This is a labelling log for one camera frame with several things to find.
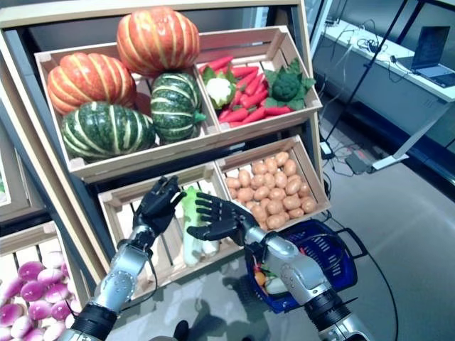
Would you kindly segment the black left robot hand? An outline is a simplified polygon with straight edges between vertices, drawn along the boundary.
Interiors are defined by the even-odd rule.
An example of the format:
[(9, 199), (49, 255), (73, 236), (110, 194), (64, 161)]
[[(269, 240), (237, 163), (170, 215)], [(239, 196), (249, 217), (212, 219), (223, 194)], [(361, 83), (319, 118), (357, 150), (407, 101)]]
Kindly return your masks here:
[(133, 231), (158, 237), (169, 226), (177, 204), (186, 196), (178, 187), (176, 175), (162, 176), (142, 198), (134, 213)]

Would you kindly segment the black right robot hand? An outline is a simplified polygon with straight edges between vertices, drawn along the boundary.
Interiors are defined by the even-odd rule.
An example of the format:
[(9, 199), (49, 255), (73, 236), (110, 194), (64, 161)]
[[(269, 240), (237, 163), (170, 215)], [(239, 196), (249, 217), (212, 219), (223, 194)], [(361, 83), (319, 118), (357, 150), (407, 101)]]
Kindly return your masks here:
[(243, 206), (205, 193), (196, 194), (196, 212), (202, 226), (187, 229), (192, 237), (202, 241), (231, 238), (236, 245), (245, 245), (245, 236), (251, 229), (259, 229), (259, 223)]

